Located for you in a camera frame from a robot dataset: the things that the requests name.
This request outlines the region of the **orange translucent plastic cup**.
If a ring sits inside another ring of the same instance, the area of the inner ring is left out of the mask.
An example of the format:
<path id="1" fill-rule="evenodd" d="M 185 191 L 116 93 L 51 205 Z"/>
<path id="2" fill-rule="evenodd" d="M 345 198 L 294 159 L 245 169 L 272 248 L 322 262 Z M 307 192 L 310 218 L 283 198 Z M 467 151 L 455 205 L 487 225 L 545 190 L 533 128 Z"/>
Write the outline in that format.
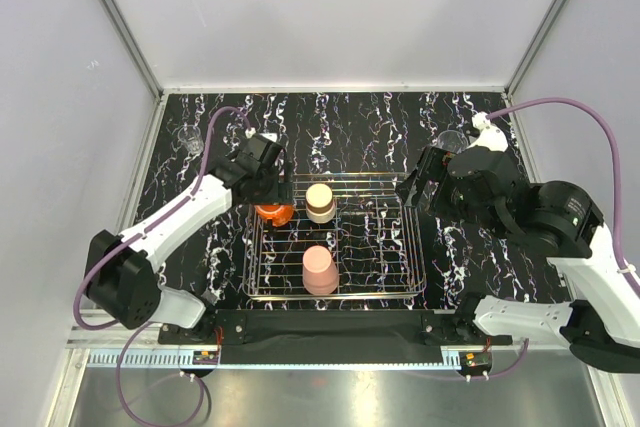
<path id="1" fill-rule="evenodd" d="M 263 221 L 276 228 L 286 225 L 295 213 L 293 205 L 255 205 L 254 208 Z"/>

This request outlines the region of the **pink plastic cup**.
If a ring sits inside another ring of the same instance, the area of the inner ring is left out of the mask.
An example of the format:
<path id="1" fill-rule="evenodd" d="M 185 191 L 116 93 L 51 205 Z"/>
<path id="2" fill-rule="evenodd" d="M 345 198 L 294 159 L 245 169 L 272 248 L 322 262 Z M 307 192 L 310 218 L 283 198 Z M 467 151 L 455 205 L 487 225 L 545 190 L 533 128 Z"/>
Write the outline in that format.
<path id="1" fill-rule="evenodd" d="M 313 295 L 329 295 L 339 284 L 339 272 L 331 252 L 324 246 L 309 247 L 302 258 L 305 289 Z"/>

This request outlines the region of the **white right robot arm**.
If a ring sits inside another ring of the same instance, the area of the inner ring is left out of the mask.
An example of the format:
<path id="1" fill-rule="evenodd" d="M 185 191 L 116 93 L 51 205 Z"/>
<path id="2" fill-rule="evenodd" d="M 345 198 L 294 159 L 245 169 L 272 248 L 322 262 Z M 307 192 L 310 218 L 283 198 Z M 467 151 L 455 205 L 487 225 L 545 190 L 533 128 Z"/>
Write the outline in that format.
<path id="1" fill-rule="evenodd" d="M 458 154 L 427 147 L 395 192 L 404 206 L 415 208 L 430 183 L 436 186 L 431 215 L 475 224 L 543 257 L 582 295 L 538 304 L 466 294 L 437 329 L 441 340 L 523 338 L 564 347 L 601 371 L 638 373 L 639 298 L 617 265 L 602 212 L 582 188 L 564 181 L 531 183 L 507 153 L 486 147 Z"/>

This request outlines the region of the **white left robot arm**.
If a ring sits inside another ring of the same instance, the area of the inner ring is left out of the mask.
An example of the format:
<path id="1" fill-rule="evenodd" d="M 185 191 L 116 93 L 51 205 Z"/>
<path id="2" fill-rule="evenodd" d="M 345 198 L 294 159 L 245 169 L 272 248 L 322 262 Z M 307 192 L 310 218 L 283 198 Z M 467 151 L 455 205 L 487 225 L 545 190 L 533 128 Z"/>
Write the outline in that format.
<path id="1" fill-rule="evenodd" d="M 206 163 L 203 174 L 149 218 L 119 234 L 96 234 L 76 298 L 91 300 L 130 330 L 148 322 L 170 324 L 190 342 L 206 343 L 215 320 L 205 313 L 205 302 L 160 284 L 160 268 L 193 234 L 233 207 L 291 203 L 291 175 L 276 134 L 248 134 L 238 149 Z"/>

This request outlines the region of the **small clear glass cup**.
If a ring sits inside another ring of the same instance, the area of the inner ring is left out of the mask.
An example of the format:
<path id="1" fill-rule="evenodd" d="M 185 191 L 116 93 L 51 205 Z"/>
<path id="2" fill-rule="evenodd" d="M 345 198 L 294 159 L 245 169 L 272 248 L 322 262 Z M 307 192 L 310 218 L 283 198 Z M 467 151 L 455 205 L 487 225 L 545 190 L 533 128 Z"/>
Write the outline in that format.
<path id="1" fill-rule="evenodd" d="M 196 125 L 184 125 L 177 132 L 177 138 L 190 155 L 200 155 L 204 151 L 201 130 Z"/>

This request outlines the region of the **beige brown ceramic cup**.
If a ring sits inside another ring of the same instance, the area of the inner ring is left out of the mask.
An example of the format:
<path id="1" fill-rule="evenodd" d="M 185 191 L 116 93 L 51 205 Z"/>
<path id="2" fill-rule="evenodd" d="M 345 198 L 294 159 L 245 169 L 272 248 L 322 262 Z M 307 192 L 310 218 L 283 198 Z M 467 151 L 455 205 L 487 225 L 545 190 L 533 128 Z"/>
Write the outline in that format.
<path id="1" fill-rule="evenodd" d="M 331 221 L 336 212 L 336 203 L 332 189 L 323 183 L 311 185 L 305 193 L 305 206 L 308 218 L 318 224 Z"/>

